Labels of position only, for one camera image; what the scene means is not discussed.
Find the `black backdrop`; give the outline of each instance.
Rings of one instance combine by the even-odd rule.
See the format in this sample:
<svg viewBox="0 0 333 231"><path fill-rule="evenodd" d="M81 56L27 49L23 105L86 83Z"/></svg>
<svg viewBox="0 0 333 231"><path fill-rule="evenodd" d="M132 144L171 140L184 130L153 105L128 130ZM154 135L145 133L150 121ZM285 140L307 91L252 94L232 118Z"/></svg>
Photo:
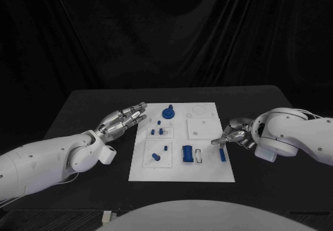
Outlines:
<svg viewBox="0 0 333 231"><path fill-rule="evenodd" d="M330 9L329 0L0 0L1 153L42 139L75 89L277 85L295 107L333 116Z"/></svg>

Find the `black table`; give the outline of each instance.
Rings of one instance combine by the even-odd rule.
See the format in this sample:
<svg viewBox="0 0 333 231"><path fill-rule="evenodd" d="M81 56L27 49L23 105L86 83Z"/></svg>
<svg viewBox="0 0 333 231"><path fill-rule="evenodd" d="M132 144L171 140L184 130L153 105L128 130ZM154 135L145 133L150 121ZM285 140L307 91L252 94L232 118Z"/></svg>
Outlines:
<svg viewBox="0 0 333 231"><path fill-rule="evenodd" d="M223 88L78 90L73 91L45 139L94 129L104 116L140 102L215 102L222 126L235 117L256 118L277 107L291 107L275 86ZM137 128L111 143L117 156L98 163L78 179L14 201L6 209L101 209L128 211L150 204L184 200L216 200L264 210L331 211L333 167L300 151L278 156L274 163L254 156L235 143L226 145L235 183L128 182Z"/></svg>

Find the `robotic hand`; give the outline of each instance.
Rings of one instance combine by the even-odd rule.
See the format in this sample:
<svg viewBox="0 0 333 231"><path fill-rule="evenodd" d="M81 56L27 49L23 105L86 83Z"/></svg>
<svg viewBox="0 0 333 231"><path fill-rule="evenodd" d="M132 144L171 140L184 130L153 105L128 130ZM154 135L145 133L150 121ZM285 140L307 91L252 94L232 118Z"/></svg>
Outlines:
<svg viewBox="0 0 333 231"><path fill-rule="evenodd" d="M232 119L212 144L219 144L220 149L226 142L236 142L246 149L256 144L255 156L271 162L277 155L295 156L301 149L314 160L333 165L331 121L305 110L275 108L255 120Z"/></svg>
<svg viewBox="0 0 333 231"><path fill-rule="evenodd" d="M30 143L0 156L0 201L20 198L65 183L73 173L88 171L98 160L108 165L117 151L105 145L145 119L147 104L112 112L95 130Z"/></svg>

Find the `floor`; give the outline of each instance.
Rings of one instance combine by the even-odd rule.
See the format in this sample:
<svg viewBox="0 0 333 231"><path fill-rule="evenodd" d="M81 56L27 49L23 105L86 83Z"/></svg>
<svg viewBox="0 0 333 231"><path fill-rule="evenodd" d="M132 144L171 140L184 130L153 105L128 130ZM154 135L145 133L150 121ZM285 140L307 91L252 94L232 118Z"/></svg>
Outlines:
<svg viewBox="0 0 333 231"><path fill-rule="evenodd" d="M333 230L333 213L275 212L318 231ZM94 231L102 223L102 211L10 211L0 219L1 231Z"/></svg>

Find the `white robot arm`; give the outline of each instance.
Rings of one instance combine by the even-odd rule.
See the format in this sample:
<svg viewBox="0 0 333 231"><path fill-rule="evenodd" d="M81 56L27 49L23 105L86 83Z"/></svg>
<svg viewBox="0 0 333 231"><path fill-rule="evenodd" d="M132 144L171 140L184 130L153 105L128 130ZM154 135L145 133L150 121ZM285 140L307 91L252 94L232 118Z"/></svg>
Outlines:
<svg viewBox="0 0 333 231"><path fill-rule="evenodd" d="M331 137L331 118L321 118L301 109L275 108L255 120L232 119L212 144L222 148L226 142L236 142L246 149L256 144L255 156L271 162L277 155L295 156L301 149L314 160L333 165Z"/></svg>
<svg viewBox="0 0 333 231"><path fill-rule="evenodd" d="M145 119L147 104L111 113L95 130L30 143L0 156L0 201L23 197L59 184L96 161L108 165L117 154L111 146L125 130Z"/></svg>

